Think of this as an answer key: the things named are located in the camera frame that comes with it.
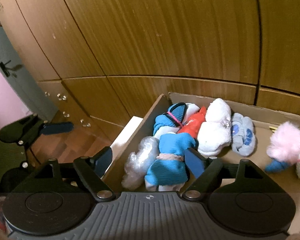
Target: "wooden floor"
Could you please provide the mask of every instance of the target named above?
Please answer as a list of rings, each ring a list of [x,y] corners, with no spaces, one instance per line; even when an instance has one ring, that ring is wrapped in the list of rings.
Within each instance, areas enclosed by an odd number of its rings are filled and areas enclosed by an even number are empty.
[[[59,163],[68,163],[80,156],[93,156],[110,145],[108,138],[89,134],[85,129],[75,127],[70,133],[41,135],[32,145],[32,151],[41,163],[48,158],[57,158]],[[27,155],[31,164],[38,166],[30,151]]]

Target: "pink elastic band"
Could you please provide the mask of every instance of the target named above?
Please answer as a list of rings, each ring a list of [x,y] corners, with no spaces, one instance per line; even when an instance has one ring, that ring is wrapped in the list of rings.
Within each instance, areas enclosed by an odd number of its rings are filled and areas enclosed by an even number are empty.
[[[181,126],[181,128],[183,127],[183,124],[172,113],[168,111],[167,114],[170,115],[173,120],[175,120]]]

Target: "cardboard box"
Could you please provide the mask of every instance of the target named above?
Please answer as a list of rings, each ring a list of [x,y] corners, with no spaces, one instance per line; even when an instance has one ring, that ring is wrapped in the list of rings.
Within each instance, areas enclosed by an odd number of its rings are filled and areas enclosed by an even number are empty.
[[[178,93],[170,93],[169,97],[170,98],[167,98],[163,94],[158,97],[158,99],[155,101],[155,103],[152,105],[152,107],[144,117],[141,124],[130,137],[127,143],[127,147],[121,154],[116,157],[116,159],[112,162],[111,166],[108,168],[106,174],[104,175],[104,182],[106,182],[106,184],[108,184],[109,187],[115,192],[124,191],[121,186],[121,181],[122,176],[124,175],[124,164],[126,162],[126,159],[131,152],[138,151],[138,144],[143,137],[153,135],[153,126],[155,123],[155,118],[158,115],[165,113],[168,107],[171,106],[171,104],[185,102],[195,103],[199,107],[208,107],[214,100],[214,98]],[[274,111],[256,106],[248,106],[232,101],[226,102],[233,112],[240,113],[244,116],[249,116],[253,120],[257,138],[257,148],[255,153],[248,157],[248,159],[252,160],[261,169],[264,169],[266,164],[270,163],[271,161],[271,159],[266,154],[266,148],[270,143],[270,137],[272,135],[269,126],[277,127],[285,121],[291,121],[297,124],[300,128],[300,116],[298,115]],[[223,161],[229,163],[239,163],[239,161],[242,159],[242,157],[234,153],[230,147],[224,148],[220,155],[218,155],[218,157],[221,157]],[[297,211],[289,229],[289,233],[293,234],[300,232],[300,179],[296,175],[295,167],[291,167],[278,174],[271,174],[270,177],[286,192],[288,192],[295,201]],[[191,178],[190,181],[187,182],[186,185],[181,189],[181,191],[185,190],[192,183],[193,179],[194,178]],[[140,187],[138,189],[138,191],[144,190],[144,187]]]

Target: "pink fluffy object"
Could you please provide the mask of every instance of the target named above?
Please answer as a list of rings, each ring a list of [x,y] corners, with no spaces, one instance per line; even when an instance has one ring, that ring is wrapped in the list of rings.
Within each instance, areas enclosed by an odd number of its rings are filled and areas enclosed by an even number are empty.
[[[300,130],[290,122],[281,124],[270,138],[269,157],[295,164],[300,153]]]

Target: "crosshair symbol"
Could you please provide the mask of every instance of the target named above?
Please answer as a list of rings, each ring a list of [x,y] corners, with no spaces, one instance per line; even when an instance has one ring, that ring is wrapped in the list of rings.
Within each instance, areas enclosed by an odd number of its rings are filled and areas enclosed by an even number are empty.
[[[147,195],[147,196],[146,196],[146,199],[150,199],[150,200],[151,200],[151,199],[153,199],[153,198],[154,198],[154,196],[152,196],[152,195]]]

